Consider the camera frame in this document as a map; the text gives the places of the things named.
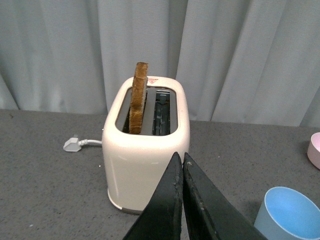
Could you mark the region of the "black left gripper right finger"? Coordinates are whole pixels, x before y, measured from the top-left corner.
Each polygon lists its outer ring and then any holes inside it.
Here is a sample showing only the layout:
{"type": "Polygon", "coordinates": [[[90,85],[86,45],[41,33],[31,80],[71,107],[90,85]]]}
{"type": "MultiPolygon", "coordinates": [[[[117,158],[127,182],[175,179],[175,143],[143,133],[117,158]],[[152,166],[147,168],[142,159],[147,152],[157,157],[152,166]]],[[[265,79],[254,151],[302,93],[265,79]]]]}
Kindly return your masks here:
{"type": "Polygon", "coordinates": [[[183,204],[191,240],[265,240],[188,154],[183,160],[183,204]]]}

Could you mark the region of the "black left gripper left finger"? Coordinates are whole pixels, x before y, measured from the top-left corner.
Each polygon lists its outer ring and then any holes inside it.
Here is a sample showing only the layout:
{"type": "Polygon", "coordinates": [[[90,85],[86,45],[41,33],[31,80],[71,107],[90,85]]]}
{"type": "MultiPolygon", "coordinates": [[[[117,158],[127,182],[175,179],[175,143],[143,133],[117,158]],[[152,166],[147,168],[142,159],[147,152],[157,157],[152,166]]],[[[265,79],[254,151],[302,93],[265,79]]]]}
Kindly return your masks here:
{"type": "Polygon", "coordinates": [[[175,152],[149,203],[124,236],[125,240],[179,240],[182,230],[183,168],[175,152]]]}

